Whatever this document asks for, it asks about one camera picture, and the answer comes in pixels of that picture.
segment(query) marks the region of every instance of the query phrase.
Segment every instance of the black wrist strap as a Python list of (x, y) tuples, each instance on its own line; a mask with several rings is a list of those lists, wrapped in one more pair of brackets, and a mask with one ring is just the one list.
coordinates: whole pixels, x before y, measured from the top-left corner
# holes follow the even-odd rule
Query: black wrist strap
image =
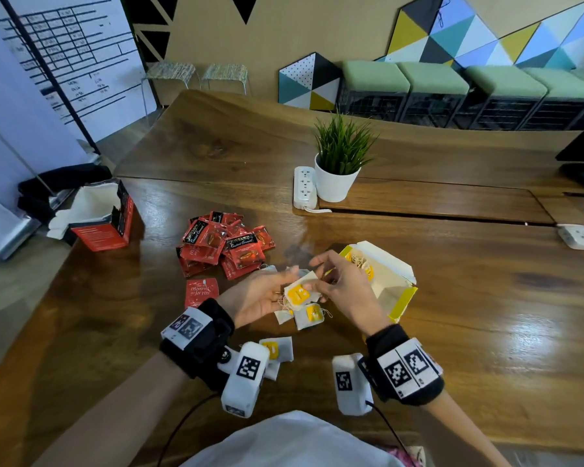
[(164, 338), (160, 350), (190, 378), (199, 377), (210, 390), (222, 393), (229, 375), (219, 370), (217, 364), (225, 352), (229, 337), (234, 333), (234, 321), (213, 298), (199, 305), (199, 311), (207, 314), (212, 321), (190, 344), (181, 349)]
[(395, 399), (404, 405), (421, 406), (444, 390), (441, 367), (399, 324), (380, 330), (366, 344), (369, 354), (359, 360), (358, 367), (382, 401)]

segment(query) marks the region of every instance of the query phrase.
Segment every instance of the left hand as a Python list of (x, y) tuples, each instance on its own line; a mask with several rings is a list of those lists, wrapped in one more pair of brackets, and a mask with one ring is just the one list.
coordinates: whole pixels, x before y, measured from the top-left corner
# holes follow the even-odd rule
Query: left hand
[(277, 303), (282, 296), (282, 288), (299, 278), (296, 265), (284, 272), (258, 270), (223, 292), (217, 302), (234, 320), (236, 328), (239, 328), (282, 309)]

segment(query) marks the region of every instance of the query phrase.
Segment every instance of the forearm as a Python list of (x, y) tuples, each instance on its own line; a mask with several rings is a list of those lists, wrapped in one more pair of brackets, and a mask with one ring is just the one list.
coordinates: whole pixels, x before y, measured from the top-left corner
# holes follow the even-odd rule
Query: forearm
[(445, 390), (412, 413), (437, 467), (510, 467)]
[(33, 467), (129, 465), (186, 380), (157, 353), (64, 432)]

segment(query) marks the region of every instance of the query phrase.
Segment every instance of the gray floor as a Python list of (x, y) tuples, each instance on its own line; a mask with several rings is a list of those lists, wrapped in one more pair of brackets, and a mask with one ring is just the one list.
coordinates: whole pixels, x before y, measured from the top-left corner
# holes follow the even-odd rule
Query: gray floor
[[(149, 115), (99, 141), (103, 163), (114, 169), (153, 124)], [(28, 321), (69, 254), (70, 247), (42, 233), (32, 236), (6, 262), (0, 262), (0, 361)], [(514, 467), (584, 467), (584, 456), (501, 448)]]

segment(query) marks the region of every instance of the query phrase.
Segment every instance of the open cardboard box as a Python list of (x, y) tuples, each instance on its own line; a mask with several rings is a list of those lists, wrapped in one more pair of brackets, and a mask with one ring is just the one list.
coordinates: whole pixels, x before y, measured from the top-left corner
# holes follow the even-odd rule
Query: open cardboard box
[(353, 257), (367, 260), (372, 266), (369, 274), (374, 274), (370, 280), (374, 295), (389, 318), (398, 322), (417, 291), (411, 266), (368, 241), (347, 245), (340, 255), (349, 261)]
[(134, 202), (119, 179), (81, 187), (68, 210), (50, 221), (48, 237), (62, 239), (70, 228), (92, 251), (128, 245)]

